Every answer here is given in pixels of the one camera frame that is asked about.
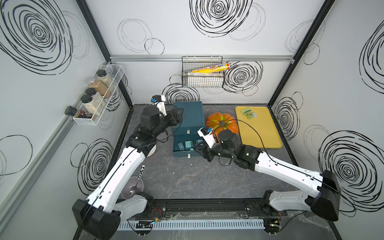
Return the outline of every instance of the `condiment bottle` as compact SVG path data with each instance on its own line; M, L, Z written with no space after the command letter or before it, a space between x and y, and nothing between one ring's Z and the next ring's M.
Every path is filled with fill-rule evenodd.
M92 118L92 114L89 114L87 112L84 112L80 109L74 108L72 106L68 106L65 109L65 115L72 116L74 118Z
M104 108L105 102L103 101L103 98L101 97L100 93L96 91L94 88L87 88L85 90L85 94L89 94L92 96L93 99L95 99L98 103L101 103L100 106Z
M97 71L96 76L97 80L101 81L107 88L112 84L111 76L109 76L105 70Z
M98 108L99 103L92 98L91 95L85 94L81 96L80 100L83 102L84 107L88 110L88 112L100 116L101 112L103 111L103 108Z
M99 92L101 96L104 96L104 98L109 98L111 95L111 91L108 90L108 88L101 81L92 79L88 83L90 88L96 89L96 91Z

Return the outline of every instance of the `white wire basket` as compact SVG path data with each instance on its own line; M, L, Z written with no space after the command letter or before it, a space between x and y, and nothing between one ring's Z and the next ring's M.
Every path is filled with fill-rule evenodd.
M109 76L111 76L112 84L108 88L108 90L111 91L111 95L109 96L109 98L106 98L106 99L104 99L104 96L102 97L101 103L104 102L105 106L104 106L100 116L92 115L92 118L73 118L73 120L75 120L75 122L78 125L97 126L97 124L99 123L101 117L103 116L104 111L107 108L112 96L114 95L116 88L119 87L119 82L120 82L120 80L124 74L124 68L122 67L122 65L118 65L118 64L109 64L107 66L101 66L100 69L105 70L107 72L107 74ZM97 112L99 108L102 108L102 106L100 104L97 107L95 112ZM81 107L79 109L83 110L84 112L88 112L88 110L84 107L83 104L81 104Z

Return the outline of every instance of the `pumpkin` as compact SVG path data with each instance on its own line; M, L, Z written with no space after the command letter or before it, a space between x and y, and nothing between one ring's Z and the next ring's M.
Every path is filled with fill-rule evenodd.
M216 137L219 132L229 129L231 132L238 134L239 127L236 124L235 118L228 113L212 113L205 120L205 125L215 131Z

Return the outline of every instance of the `bottle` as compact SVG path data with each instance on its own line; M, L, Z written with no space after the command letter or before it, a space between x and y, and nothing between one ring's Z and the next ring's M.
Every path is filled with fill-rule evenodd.
M103 98L101 97L100 93L96 91L94 88L87 88L85 90L85 94L89 94L92 96L93 99L95 99L98 103L101 103L100 106L102 108L105 107L105 102L103 101Z
M103 108L98 108L99 103L93 99L91 95L85 94L81 96L80 100L83 102L83 105L88 110L88 112L94 114L95 116L101 115Z
M97 80L101 81L107 88L112 84L111 76L107 74L105 70L99 70L96 72Z
M108 88L99 80L92 79L89 82L89 87L96 89L97 92L100 93L101 96L104 96L104 98L109 98L111 95L111 91L108 90Z
M65 115L72 116L74 118L92 118L92 114L89 114L87 112L84 112L80 109L74 108L72 106L68 106L65 109Z

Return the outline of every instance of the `small teal box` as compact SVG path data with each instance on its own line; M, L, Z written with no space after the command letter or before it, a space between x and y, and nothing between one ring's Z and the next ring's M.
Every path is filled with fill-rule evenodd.
M172 132L174 133L173 156L187 157L188 154L190 154L191 157L200 156L194 150L185 149L181 151L177 144L179 142L185 144L186 141L192 141L192 144L196 144L198 139L203 140L203 138L197 134L197 131L205 126L202 102L180 102L174 103L173 105L184 109L181 125L172 127Z

